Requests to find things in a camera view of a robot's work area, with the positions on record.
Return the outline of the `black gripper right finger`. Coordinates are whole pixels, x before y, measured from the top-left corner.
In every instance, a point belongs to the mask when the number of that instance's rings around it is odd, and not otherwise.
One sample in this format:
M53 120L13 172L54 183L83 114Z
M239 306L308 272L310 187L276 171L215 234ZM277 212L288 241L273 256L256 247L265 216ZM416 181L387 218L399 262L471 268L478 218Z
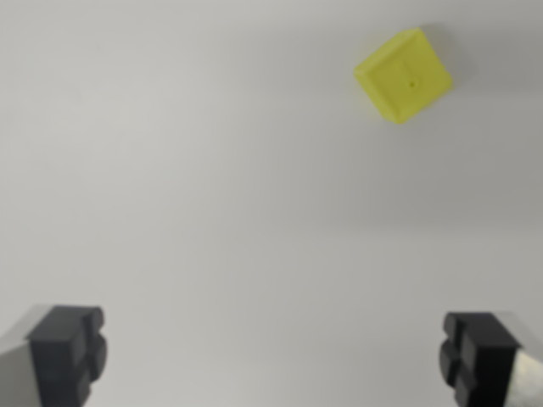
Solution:
M511 312L449 312L439 369L459 406L541 406L542 338Z

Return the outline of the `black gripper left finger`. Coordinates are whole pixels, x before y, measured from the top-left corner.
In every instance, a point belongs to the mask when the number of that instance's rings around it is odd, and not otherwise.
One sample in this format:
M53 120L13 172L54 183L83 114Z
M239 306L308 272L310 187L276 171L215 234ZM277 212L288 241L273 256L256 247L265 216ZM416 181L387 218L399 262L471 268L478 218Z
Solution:
M1 334L2 406L83 406L108 356L99 306L32 306Z

